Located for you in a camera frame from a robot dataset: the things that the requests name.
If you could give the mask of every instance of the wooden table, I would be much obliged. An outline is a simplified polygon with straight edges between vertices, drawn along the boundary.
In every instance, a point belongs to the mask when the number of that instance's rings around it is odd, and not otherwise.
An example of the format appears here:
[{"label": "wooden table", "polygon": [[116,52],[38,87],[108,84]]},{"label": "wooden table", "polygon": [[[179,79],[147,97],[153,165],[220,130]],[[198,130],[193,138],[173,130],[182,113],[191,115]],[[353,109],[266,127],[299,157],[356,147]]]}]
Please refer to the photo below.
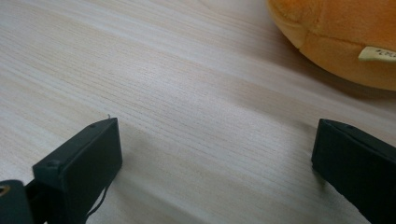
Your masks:
[{"label": "wooden table", "polygon": [[318,120],[396,146],[395,103],[309,62],[262,0],[0,2],[1,179],[119,119],[89,223],[368,223],[311,169]]}]

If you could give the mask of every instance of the stuffed toy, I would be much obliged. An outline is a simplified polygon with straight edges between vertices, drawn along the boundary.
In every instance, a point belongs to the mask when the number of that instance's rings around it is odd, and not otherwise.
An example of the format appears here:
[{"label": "stuffed toy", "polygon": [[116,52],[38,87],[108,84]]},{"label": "stuffed toy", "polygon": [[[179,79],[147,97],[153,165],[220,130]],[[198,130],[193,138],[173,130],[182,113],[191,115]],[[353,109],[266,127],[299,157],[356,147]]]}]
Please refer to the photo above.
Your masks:
[{"label": "stuffed toy", "polygon": [[309,60],[361,85],[396,91],[395,0],[267,0]]}]

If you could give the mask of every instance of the fabric label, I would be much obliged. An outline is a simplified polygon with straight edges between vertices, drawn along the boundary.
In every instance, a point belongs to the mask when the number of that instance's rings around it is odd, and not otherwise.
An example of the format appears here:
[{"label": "fabric label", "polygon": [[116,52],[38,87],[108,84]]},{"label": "fabric label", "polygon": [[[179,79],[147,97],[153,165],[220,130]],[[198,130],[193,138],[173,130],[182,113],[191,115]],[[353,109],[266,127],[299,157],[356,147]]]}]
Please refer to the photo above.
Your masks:
[{"label": "fabric label", "polygon": [[380,49],[375,47],[366,47],[359,55],[361,61],[382,61],[396,63],[396,52],[388,49]]}]

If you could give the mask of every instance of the tabletop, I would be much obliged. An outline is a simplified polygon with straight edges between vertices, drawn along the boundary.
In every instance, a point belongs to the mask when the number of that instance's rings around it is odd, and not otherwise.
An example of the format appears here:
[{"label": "tabletop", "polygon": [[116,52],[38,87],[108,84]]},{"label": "tabletop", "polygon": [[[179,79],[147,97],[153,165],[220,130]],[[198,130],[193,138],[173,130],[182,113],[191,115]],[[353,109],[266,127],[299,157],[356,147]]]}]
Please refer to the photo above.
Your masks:
[{"label": "tabletop", "polygon": [[88,223],[368,223],[311,168],[321,118],[396,146],[396,92],[336,77],[263,0],[0,1],[0,178],[119,119]]}]

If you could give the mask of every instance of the orange stuffed object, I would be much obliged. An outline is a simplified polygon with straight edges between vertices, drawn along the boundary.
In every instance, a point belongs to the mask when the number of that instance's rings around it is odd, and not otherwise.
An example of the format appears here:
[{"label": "orange stuffed object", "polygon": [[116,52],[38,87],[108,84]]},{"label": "orange stuffed object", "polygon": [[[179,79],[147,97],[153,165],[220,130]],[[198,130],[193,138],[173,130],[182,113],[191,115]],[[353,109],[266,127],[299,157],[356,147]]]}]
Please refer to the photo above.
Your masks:
[{"label": "orange stuffed object", "polygon": [[276,25],[312,62],[347,80],[396,91],[396,1],[268,0]]}]

